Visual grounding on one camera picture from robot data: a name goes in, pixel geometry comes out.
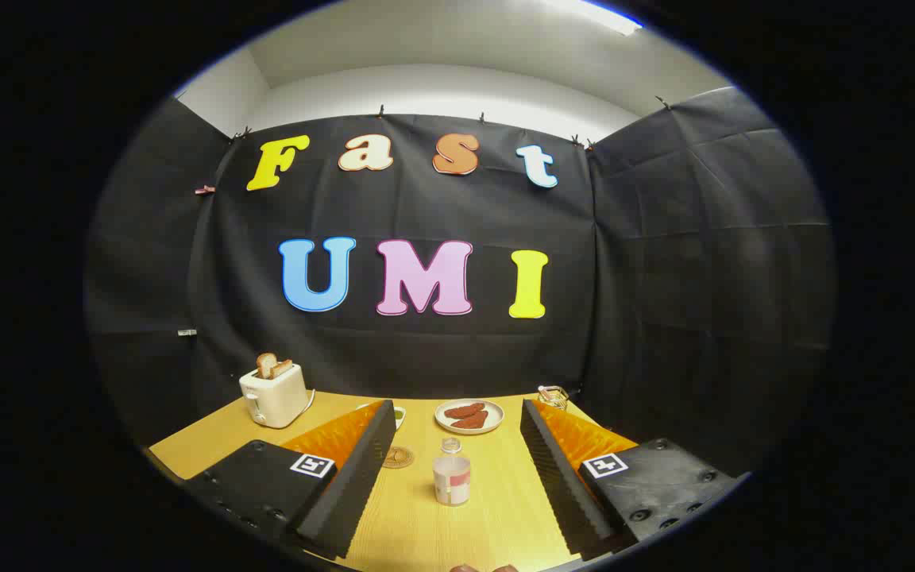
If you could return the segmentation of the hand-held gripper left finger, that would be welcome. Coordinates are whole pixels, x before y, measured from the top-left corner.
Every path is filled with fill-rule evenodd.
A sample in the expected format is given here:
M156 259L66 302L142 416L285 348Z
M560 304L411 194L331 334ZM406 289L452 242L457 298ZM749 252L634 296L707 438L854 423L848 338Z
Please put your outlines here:
M344 558L395 433L392 400L374 401L282 445L252 439L185 488L252 535Z

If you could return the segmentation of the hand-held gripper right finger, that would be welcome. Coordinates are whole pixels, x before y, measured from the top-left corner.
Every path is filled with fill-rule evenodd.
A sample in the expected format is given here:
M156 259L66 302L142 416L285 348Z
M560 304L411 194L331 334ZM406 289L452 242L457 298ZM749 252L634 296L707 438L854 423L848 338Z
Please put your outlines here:
M571 553L588 561L682 528L747 481L672 439L636 443L523 400L520 434Z

